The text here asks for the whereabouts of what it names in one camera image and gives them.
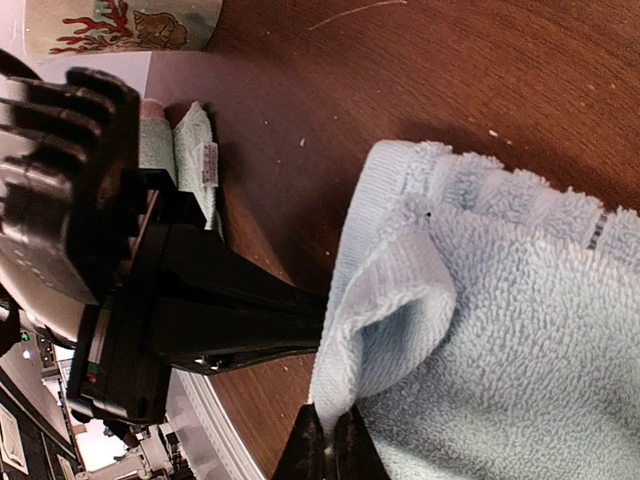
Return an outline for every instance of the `wooden table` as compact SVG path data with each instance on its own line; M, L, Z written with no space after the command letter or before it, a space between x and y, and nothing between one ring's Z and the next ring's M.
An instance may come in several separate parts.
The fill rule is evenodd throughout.
M227 0L208 54L154 55L148 95L215 112L230 245L329 288L383 138L440 140L640 208L640 6L600 0ZM312 359L212 379L267 475Z

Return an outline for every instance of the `light blue towel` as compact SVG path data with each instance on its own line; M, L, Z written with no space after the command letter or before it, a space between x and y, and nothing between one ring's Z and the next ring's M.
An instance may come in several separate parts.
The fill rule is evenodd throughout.
M372 150L311 399L394 479L640 478L640 220L437 143Z

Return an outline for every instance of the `white cup with coral pattern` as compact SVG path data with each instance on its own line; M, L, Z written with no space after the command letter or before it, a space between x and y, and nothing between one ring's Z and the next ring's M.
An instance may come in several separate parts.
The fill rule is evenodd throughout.
M222 0L27 0L25 48L32 57L202 50L221 7Z

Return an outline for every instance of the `mug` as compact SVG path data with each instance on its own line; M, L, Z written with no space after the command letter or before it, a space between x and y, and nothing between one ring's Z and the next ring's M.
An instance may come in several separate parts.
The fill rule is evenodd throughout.
M34 57L201 50L222 0L27 0L25 49Z

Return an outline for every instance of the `scratch on table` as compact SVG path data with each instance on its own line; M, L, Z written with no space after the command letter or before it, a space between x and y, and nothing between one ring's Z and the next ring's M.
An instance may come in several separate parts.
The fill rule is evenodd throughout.
M340 17L344 17L347 15L352 15L354 13L358 13L358 12L363 12L364 10L369 10L370 8L373 7L382 7L384 5L407 5L409 2L407 2L407 0L386 0L384 2L376 2L376 3L372 3L370 5L363 5L362 7L358 7L358 8L354 8L352 10L348 10L346 12L342 12L342 13L338 13L337 15L334 15L333 17L329 17L326 20L323 20L320 23L317 23L316 25L314 25L313 27L309 27L309 31L311 30L315 30L316 28L319 28L323 25L326 25L329 22L333 22L334 20L340 18Z

